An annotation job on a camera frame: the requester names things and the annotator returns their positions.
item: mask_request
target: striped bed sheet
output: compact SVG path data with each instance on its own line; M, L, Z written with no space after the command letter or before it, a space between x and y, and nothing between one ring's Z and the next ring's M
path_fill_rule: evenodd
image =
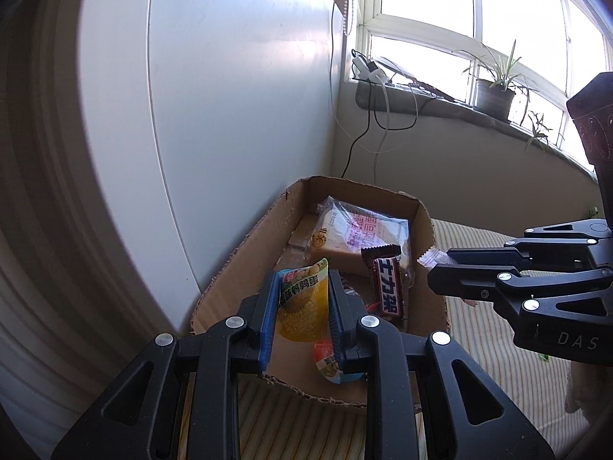
M444 251L452 247L496 247L510 238L488 230L432 221L437 246ZM490 303L481 302L471 308L456 298L446 298L446 302L451 335L501 386L556 455L563 455L588 427L580 412L569 415L564 411L569 362L557 358L546 362L536 353L516 348L511 328ZM239 396L243 460L364 458L365 415L304 399L282 386L247 375L239 378ZM188 422L184 416L184 427ZM416 422L420 456L425 460L421 413L416 415ZM182 440L179 458L185 458L185 446Z

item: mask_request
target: window frame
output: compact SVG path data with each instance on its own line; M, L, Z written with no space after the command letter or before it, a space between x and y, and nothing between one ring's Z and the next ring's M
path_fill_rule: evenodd
M545 100L562 110L562 121L557 130L557 139L550 140L558 149L562 146L564 140L564 131L568 127L569 116L566 110L566 101L570 95L567 92L572 91L572 41L571 27L568 2L572 1L578 9L583 12L587 18L600 29L599 24L595 21L592 13L587 8L583 0L560 0L562 5L562 13L565 22L566 33L566 87L565 90L560 89L548 79L541 76L534 70L517 64L516 70L521 73L527 81L517 78L520 84L537 89L538 95ZM365 55L370 54L370 38L372 36L381 36L383 38L397 39L399 41L407 41L409 43L419 44L446 52L470 61L473 74L468 80L467 103L470 104L476 92L476 77L478 72L478 64L473 57L466 53L458 52L465 50L479 57L483 57L483 61L490 65L492 58L488 54L484 54L482 45L483 37L483 14L482 0L473 0L473 36L465 36L449 29L427 24L426 22L414 21L403 17L385 15L381 13L381 0L358 0L357 6L357 29L356 29L356 48ZM613 49L606 40L603 34L603 45L605 49L605 60L608 70L613 70ZM494 56L499 56L504 59L507 56L490 48Z

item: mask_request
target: snack bag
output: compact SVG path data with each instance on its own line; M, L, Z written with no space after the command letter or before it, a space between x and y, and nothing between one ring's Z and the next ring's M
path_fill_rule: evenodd
M328 261L281 270L277 311L279 333L297 342L315 342L328 334Z
M336 363L336 359L334 358L334 349L332 348L332 341L330 339L315 343L315 346L313 346L313 359L321 375L335 384L352 382L364 375L363 373L345 374L342 370L338 369L338 363Z
M400 268L405 284L413 284L409 222L328 197L321 206L320 218L309 240L309 261L327 258L330 267L369 276L362 261L363 248L397 244L401 248Z

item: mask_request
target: white wall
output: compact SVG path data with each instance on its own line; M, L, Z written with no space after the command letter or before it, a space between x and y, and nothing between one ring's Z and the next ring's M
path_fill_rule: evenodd
M201 288L283 190L330 172L331 11L332 0L151 0L155 133ZM339 50L338 10L335 21Z
M355 82L344 82L339 121L351 138L366 129L368 115L355 103ZM378 113L383 124L385 113ZM391 115L390 127L414 116ZM374 156L383 130L371 120L369 134L353 150L346 177L373 182ZM336 130L333 175L340 176L351 139ZM602 209L598 185L585 172L545 153L538 143L454 119L424 117L408 131L390 131L379 156L378 184L421 199L430 216L508 235L530 226L584 219Z

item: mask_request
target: packaged bread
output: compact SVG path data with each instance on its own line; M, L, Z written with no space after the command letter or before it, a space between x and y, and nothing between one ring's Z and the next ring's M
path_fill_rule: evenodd
M307 248L309 262L327 258L330 268L369 276L361 250L382 245L400 246L400 268L406 285L413 280L409 222L328 197Z

